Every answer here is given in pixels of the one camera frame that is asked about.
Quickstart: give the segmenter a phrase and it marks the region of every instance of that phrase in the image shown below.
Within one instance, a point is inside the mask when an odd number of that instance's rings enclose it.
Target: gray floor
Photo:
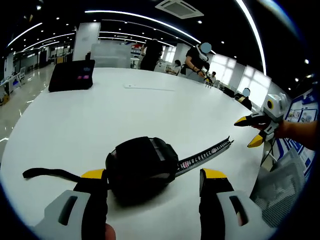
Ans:
[[[25,76],[27,82],[15,89],[10,100],[0,106],[0,163],[10,134],[32,101],[49,85],[54,65],[36,69]]]

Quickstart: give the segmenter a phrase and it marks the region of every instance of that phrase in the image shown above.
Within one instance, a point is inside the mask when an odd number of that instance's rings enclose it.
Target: white table surface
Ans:
[[[27,169],[63,169],[81,176],[104,168],[117,145],[141,136],[163,139],[182,160],[230,136],[234,143],[229,149],[179,176],[143,205],[122,208],[109,191],[107,223],[118,240],[200,239],[200,169],[224,172],[235,190],[248,195],[255,184],[263,147],[247,144],[258,130],[234,126],[250,113],[220,90],[189,79],[95,68],[91,89],[54,93],[46,89],[26,109],[6,144],[1,183],[17,214],[33,226],[49,203],[76,184],[53,176],[25,180],[22,173]]]

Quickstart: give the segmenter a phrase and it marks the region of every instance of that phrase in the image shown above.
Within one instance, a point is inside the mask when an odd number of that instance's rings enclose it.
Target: poster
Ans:
[[[316,109],[304,109],[299,123],[311,123],[316,120]]]

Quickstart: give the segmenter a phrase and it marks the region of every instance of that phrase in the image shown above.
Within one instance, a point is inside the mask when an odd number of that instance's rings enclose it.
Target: window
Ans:
[[[228,85],[236,66],[236,60],[223,55],[216,54],[213,56],[209,71],[216,72],[216,79]]]
[[[168,47],[168,52],[167,52],[167,54],[165,56],[165,61],[166,62],[170,62],[170,63],[173,62],[174,57],[175,57],[175,53],[176,53],[176,49],[177,48],[175,46],[174,47],[172,47],[172,46]]]
[[[271,79],[268,76],[265,76],[262,72],[247,66],[237,90],[242,93],[245,88],[249,88],[249,99],[258,107],[261,107],[265,101],[266,95],[268,94],[270,84]]]
[[[164,59],[165,50],[166,50],[166,46],[162,46],[162,55],[161,55],[161,59]]]

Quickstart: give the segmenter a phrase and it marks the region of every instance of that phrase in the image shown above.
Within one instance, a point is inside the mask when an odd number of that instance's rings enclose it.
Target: cable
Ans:
[[[273,141],[273,143],[272,143],[272,145],[271,145],[271,149],[270,149],[270,151],[268,152],[268,154],[264,157],[264,159],[261,161],[260,166],[265,162],[265,160],[267,159],[267,157],[269,156],[269,154],[271,153],[271,151],[273,151],[275,142],[276,142],[276,138],[274,138],[274,141]]]

